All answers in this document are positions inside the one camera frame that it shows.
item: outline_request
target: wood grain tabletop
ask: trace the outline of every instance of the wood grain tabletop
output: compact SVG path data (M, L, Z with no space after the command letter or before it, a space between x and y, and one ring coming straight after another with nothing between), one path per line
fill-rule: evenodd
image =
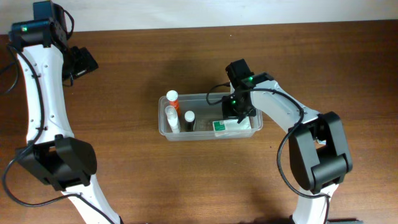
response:
M8 37L0 37L5 46ZM252 138L169 142L158 101L169 90L206 93L244 58L321 113L343 121L354 168L331 200L330 218L398 221L398 21L282 24L197 29L77 32L99 69L64 88L75 137L93 145L99 184L125 223L239 223L287 218L297 196L276 167L284 137L269 117ZM0 49L0 68L11 61ZM15 70L0 77L3 91ZM23 79L0 96L0 171L25 145ZM288 148L282 165L294 182ZM60 195L21 166L8 176L16 196ZM0 191L1 223L84 223L68 200L22 207Z

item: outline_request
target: orange bottle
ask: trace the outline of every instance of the orange bottle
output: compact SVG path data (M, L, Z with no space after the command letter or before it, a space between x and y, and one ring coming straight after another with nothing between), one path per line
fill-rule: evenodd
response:
M180 104L178 103L178 93L174 90L170 90L167 92L166 98L170 102L170 105L175 108L178 116L181 116Z

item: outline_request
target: white bottle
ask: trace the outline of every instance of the white bottle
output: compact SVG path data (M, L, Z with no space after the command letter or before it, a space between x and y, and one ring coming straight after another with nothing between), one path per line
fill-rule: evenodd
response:
M180 122L178 121L177 111L173 106L167 106L165 109L167 115L167 121L169 122L170 127L172 128L173 133L180 132Z

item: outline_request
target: bottle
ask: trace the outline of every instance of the bottle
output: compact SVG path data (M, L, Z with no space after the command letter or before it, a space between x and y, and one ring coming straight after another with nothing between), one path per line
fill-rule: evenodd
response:
M172 128L173 133L180 132L180 122L178 121L177 111L173 106L167 106L165 109L167 121L169 122L170 127Z
M178 116L181 116L180 104L178 103L178 93L174 90L170 90L167 92L166 98L168 99L170 105L175 108Z
M195 114L192 111L185 113L185 131L195 130Z

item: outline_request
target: green label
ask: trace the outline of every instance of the green label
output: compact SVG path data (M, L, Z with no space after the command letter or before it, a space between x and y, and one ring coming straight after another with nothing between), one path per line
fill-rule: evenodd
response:
M225 130L225 124L223 121L215 121L215 122L213 122L213 125L214 125L215 131L224 131Z

